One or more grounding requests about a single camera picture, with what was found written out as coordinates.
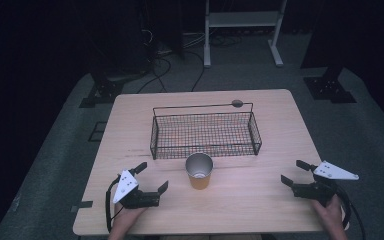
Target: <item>cup rim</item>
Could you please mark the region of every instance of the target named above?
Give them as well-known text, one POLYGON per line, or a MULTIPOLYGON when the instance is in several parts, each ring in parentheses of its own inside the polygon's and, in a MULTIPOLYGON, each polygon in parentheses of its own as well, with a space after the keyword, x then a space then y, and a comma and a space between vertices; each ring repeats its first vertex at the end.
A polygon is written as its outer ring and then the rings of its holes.
POLYGON ((194 153, 190 154, 190 155, 186 158, 186 161, 185 161, 185 170, 186 170, 186 173, 187 173, 190 177, 196 178, 196 177, 192 176, 192 175, 189 173, 188 168, 186 167, 186 163, 187 163, 188 159, 189 159, 191 156, 195 155, 195 154, 203 154, 203 155, 207 156, 207 157, 211 160, 211 165, 212 165, 212 166, 211 166, 211 170, 210 170, 210 172, 208 172, 208 174, 205 174, 205 177, 203 177, 203 178, 206 178, 206 177, 210 176, 211 173, 213 172, 213 169, 214 169, 214 160, 213 160, 213 158, 212 158, 210 155, 206 154, 205 152, 194 152, 194 153))

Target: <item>shelf leg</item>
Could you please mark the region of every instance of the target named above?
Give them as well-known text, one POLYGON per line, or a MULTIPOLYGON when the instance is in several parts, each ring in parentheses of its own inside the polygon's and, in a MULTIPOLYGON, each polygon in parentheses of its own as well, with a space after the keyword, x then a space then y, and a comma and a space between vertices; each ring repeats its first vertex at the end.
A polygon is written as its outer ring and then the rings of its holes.
POLYGON ((204 67, 211 67, 210 55, 210 0, 205 6, 205 44, 204 44, 204 67))
POLYGON ((283 61, 282 58, 280 57, 279 51, 277 50, 276 44, 277 40, 279 38, 279 33, 280 33, 280 28, 282 27, 282 21, 283 21, 283 16, 285 14, 285 8, 286 8, 286 3, 288 0, 283 0, 282 5, 280 7, 279 14, 277 16, 277 22, 276 22, 276 27, 274 29, 274 36, 273 39, 268 40, 270 50, 272 52, 274 62, 276 63, 276 67, 282 67, 283 66, 283 61))

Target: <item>wrist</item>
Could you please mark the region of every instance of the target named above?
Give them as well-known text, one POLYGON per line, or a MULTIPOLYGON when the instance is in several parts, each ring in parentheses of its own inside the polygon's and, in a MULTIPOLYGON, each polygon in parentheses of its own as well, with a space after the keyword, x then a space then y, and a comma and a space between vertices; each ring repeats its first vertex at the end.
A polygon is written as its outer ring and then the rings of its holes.
POLYGON ((341 228, 336 228, 328 231, 330 240, 348 240, 345 230, 341 228))

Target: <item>wooden table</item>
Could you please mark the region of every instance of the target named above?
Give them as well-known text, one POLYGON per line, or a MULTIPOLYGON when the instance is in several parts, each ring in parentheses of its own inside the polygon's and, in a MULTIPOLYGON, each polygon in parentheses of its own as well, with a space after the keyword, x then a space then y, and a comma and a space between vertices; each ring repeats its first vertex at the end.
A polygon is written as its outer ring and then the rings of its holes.
POLYGON ((120 95, 112 109, 78 211, 77 235, 108 234, 105 192, 122 169, 141 162, 148 168, 136 175, 139 189, 155 192, 166 180, 160 206, 150 208, 131 234, 217 234, 321 231, 306 199, 295 198, 280 181, 311 183, 312 175, 295 166, 297 159, 318 165, 320 157, 288 90, 120 95), (185 159, 153 160, 150 139, 154 107, 226 104, 239 99, 254 104, 262 139, 257 156, 214 157, 210 185, 190 186, 185 159))

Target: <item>dark background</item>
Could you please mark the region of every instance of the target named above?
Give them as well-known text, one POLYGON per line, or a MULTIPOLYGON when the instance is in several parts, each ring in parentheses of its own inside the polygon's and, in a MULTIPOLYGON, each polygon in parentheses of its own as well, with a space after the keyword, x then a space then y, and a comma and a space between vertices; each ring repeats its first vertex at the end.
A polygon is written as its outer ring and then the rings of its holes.
MULTIPOLYGON (((204 1, 137 1, 139 17, 123 20, 128 14, 117 15, 117 9, 122 12, 120 4, 129 1, 99 1, 98 6, 96 1, 0 0, 0 221, 67 96, 91 64, 122 69, 143 60, 144 54, 126 50, 141 38, 134 26, 155 29, 156 37, 172 41, 174 48, 181 44, 180 33, 158 29, 174 24, 172 29, 203 30, 204 1), (91 55, 98 56, 96 61, 91 55)), ((212 8, 223 3, 214 0, 212 8)), ((272 10, 278 4, 247 0, 232 10, 272 10)), ((341 61, 363 79, 384 111, 384 1, 289 0, 282 31, 313 31, 302 67, 341 61)))

